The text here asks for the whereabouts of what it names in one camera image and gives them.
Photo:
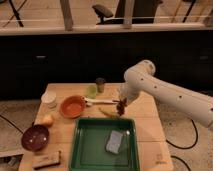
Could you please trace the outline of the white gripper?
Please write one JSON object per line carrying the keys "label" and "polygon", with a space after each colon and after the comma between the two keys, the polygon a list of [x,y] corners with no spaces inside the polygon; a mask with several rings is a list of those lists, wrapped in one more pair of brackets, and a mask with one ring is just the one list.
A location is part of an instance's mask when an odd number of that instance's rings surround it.
{"label": "white gripper", "polygon": [[128,106],[139,97],[141,90],[129,85],[128,83],[122,83],[118,89],[118,92],[119,100]]}

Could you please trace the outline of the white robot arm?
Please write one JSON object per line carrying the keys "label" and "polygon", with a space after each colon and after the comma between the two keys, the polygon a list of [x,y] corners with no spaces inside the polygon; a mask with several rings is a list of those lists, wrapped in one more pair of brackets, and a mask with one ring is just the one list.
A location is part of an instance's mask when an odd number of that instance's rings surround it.
{"label": "white robot arm", "polygon": [[119,99],[129,105],[144,91],[213,131],[213,97],[157,79],[155,71],[150,60],[128,68],[124,73],[125,82],[119,88]]}

